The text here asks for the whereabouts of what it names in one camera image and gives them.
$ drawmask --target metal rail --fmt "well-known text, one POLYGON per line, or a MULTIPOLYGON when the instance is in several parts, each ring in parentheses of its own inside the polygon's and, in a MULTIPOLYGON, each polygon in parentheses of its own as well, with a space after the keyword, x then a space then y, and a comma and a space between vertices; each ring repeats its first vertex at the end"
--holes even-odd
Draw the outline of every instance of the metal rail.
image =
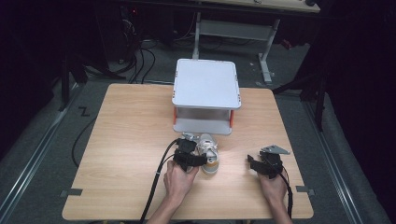
POLYGON ((10 218, 12 212, 14 211, 15 207, 18 204, 18 201, 22 197, 23 193, 25 192, 26 188, 29 186, 30 181, 35 176, 35 172, 37 171, 38 167, 40 166, 41 162, 43 161, 44 157, 46 156, 47 152, 50 149, 50 144, 52 142, 52 137, 58 130, 58 127, 63 120, 64 116, 67 113, 67 108, 71 105, 71 103, 77 98, 79 93, 81 92, 82 87, 75 84, 72 88, 72 97, 69 101, 69 104, 65 107, 64 110, 59 111, 59 114, 56 116, 55 121, 51 123, 49 128, 47 129, 46 133, 44 134, 43 138, 41 139, 38 147, 35 149, 34 154, 27 162, 26 166, 24 167, 21 175, 15 182, 14 186, 12 187, 11 191, 9 192, 6 199, 0 206, 0 224, 7 223, 8 219, 10 218))
POLYGON ((315 123, 315 112, 313 111, 311 105, 308 102, 303 102, 303 107, 310 118, 312 127, 316 130, 315 133, 317 134, 318 140, 321 144, 326 165, 329 168, 329 173, 332 177, 332 182, 334 183, 341 203, 346 210, 346 214, 349 218, 350 223, 363 223, 363 221, 361 220, 361 215, 359 214, 359 210, 357 209, 356 204, 353 201, 349 187, 347 186, 347 183, 345 182, 340 170, 338 169, 337 163, 332 156, 332 151, 327 144, 326 138, 324 137, 323 132, 320 132, 318 130, 318 127, 315 123))

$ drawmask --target forearm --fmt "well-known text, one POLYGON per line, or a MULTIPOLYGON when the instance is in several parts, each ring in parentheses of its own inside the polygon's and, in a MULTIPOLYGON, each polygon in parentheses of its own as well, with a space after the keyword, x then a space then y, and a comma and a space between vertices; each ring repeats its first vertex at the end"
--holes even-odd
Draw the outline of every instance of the forearm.
POLYGON ((270 203, 270 207, 274 221, 277 224, 292 223, 285 204, 283 204, 282 202, 274 202, 274 203, 270 203))
POLYGON ((160 206, 151 216, 148 221, 148 224, 167 224, 169 223, 172 215, 176 212, 176 210, 180 207, 182 200, 171 199, 169 197, 163 198, 160 206))

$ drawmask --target finger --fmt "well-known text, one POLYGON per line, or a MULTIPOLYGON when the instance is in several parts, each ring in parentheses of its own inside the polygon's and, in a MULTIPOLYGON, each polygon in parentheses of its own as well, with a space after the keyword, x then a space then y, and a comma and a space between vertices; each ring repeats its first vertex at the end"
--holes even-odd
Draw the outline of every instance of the finger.
POLYGON ((189 176, 192 177, 192 179, 194 179, 195 176, 198 174, 198 172, 199 172, 199 166, 194 166, 189 172, 189 176))
POLYGON ((166 163, 166 165, 167 165, 167 169, 168 169, 167 172, 171 173, 173 171, 174 166, 175 166, 175 162, 174 161, 168 161, 168 163, 166 163))

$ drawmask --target white metal stand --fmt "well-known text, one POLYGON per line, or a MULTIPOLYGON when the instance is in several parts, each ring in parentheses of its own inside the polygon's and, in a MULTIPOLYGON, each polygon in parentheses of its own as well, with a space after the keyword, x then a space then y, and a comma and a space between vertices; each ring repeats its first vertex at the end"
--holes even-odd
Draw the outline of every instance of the white metal stand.
POLYGON ((276 35, 280 20, 275 20, 273 26, 252 25, 228 21, 201 20, 201 13, 197 13, 195 28, 195 43, 192 53, 193 59, 199 59, 199 37, 200 35, 216 35, 241 39, 253 39, 266 41, 263 53, 259 54, 259 61, 262 67, 262 75, 265 84, 271 84, 271 73, 266 62, 268 53, 276 35))

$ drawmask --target wooden table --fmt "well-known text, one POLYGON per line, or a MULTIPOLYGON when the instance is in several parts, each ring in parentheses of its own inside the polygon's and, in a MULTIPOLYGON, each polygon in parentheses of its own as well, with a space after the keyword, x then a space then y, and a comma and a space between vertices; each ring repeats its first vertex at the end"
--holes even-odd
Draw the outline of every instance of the wooden table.
MULTIPOLYGON (((92 130, 72 189, 63 210, 68 220, 139 219, 166 147, 180 133, 173 131, 173 86, 112 84, 92 130)), ((293 218, 310 218, 313 209, 304 192, 297 162, 274 95, 265 89, 240 89, 242 106, 234 112, 233 132, 216 135, 219 170, 200 171, 174 219, 271 218, 256 173, 248 169, 247 154, 258 159, 262 147, 276 144, 293 189, 293 218)), ((169 155, 176 147, 171 148, 169 155)), ((165 187, 160 176, 147 218, 161 202, 165 187)))

